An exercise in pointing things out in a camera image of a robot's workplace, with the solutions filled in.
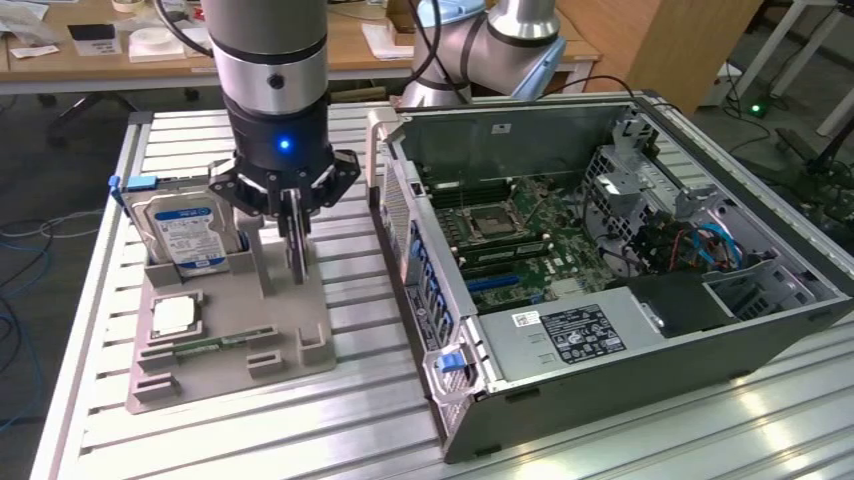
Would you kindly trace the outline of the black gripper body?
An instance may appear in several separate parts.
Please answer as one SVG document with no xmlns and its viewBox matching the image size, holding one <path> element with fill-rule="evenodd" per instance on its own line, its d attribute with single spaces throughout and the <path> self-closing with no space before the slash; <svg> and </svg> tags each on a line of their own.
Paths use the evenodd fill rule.
<svg viewBox="0 0 854 480">
<path fill-rule="evenodd" d="M 327 95 L 304 109 L 285 114 L 259 113 L 223 97 L 235 140 L 233 159 L 245 159 L 267 170 L 284 173 L 285 182 L 299 188 L 299 170 L 308 150 L 332 148 L 328 139 Z"/>
</svg>

